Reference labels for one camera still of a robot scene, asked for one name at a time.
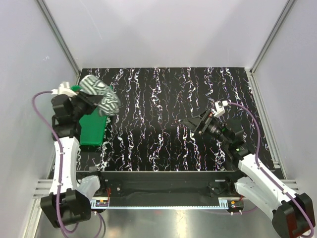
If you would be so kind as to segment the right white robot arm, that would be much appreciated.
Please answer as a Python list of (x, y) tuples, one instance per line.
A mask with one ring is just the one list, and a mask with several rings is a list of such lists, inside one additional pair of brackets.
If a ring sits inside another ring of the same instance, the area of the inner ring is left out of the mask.
[(312, 237), (316, 226), (312, 199), (299, 194), (274, 175), (243, 140), (239, 121), (221, 123), (212, 112), (180, 119), (193, 133), (207, 135), (221, 143), (228, 156), (227, 167), (234, 170), (224, 184), (212, 187), (213, 194), (249, 199), (271, 220), (281, 238)]

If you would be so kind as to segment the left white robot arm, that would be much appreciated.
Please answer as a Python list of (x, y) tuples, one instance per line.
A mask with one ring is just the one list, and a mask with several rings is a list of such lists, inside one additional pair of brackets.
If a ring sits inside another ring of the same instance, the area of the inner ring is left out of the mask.
[(52, 98), (54, 111), (48, 123), (55, 146), (55, 169), (49, 194), (41, 198), (41, 209), (54, 228), (68, 232), (66, 226), (87, 221), (91, 217), (93, 196), (106, 193), (107, 184), (98, 175), (77, 182), (76, 161), (80, 147), (80, 119), (90, 115), (102, 100), (100, 95), (84, 92), (74, 96), (58, 94)]

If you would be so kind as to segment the striped green white towel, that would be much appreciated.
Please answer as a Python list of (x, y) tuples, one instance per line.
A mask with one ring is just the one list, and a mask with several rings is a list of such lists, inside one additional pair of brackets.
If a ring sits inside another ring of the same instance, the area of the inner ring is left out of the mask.
[(101, 96), (98, 103), (99, 116), (112, 117), (119, 113), (121, 101), (112, 88), (94, 75), (85, 76), (80, 82), (81, 91), (93, 96)]

